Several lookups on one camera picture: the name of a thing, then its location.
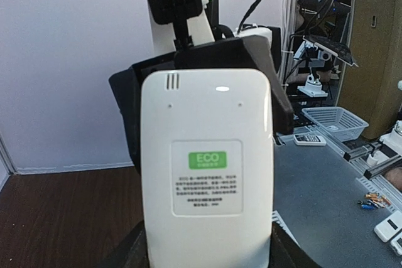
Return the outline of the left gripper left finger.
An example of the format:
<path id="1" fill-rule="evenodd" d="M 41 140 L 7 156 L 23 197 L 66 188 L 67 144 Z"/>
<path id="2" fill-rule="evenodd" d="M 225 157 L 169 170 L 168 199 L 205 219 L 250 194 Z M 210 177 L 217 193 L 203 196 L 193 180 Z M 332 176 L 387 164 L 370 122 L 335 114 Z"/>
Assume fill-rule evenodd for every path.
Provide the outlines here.
<path id="1" fill-rule="evenodd" d="M 149 267 L 144 222 L 140 221 L 103 260 L 103 267 Z"/>

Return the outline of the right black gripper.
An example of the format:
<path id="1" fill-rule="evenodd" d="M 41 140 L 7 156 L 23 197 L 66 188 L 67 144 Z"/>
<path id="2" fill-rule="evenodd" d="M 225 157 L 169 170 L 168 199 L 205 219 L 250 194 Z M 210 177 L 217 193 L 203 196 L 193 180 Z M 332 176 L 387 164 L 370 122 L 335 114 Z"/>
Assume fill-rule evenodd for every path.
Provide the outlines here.
<path id="1" fill-rule="evenodd" d="M 109 85 L 122 115 L 129 156 L 141 173 L 140 109 L 141 86 L 147 76 L 157 71 L 207 68 L 251 68 L 251 59 L 269 81 L 273 132 L 293 134 L 293 107 L 274 68 L 269 40 L 252 35 L 229 38 L 204 46 L 171 52 L 131 65 L 110 76 Z"/>

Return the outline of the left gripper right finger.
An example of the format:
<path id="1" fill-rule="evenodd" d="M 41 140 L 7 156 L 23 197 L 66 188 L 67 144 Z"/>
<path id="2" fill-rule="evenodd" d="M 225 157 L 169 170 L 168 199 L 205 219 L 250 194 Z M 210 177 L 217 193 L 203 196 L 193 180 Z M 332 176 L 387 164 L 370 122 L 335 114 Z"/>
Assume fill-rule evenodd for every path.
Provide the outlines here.
<path id="1" fill-rule="evenodd" d="M 280 227 L 272 223 L 269 268 L 320 268 Z"/>

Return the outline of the white remote control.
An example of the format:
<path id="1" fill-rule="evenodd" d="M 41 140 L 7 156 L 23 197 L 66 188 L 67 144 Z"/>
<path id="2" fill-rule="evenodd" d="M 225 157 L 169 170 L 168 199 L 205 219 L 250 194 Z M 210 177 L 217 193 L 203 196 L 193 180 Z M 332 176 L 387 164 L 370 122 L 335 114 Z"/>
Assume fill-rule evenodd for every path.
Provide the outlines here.
<path id="1" fill-rule="evenodd" d="M 155 72 L 141 89 L 151 267 L 267 267 L 273 211 L 268 78 L 255 69 Z"/>

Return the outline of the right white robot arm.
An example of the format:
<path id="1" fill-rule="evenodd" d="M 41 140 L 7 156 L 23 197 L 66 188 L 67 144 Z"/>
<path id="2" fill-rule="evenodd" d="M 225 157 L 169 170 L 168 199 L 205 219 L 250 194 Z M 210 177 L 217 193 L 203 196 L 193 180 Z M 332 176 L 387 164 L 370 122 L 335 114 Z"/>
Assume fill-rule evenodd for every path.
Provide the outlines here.
<path id="1" fill-rule="evenodd" d="M 150 20 L 162 32 L 155 42 L 173 50 L 163 50 L 154 58 L 135 63 L 113 74 L 109 84 L 123 118 L 131 161 L 141 170 L 140 104 L 145 78 L 162 70 L 205 68 L 253 68 L 262 71 L 271 84 L 273 130 L 293 132 L 293 109 L 277 76 L 281 60 L 280 29 L 274 28 L 273 40 L 247 32 L 234 36 L 228 27 L 213 23 L 201 8 L 203 0 L 148 0 Z"/>

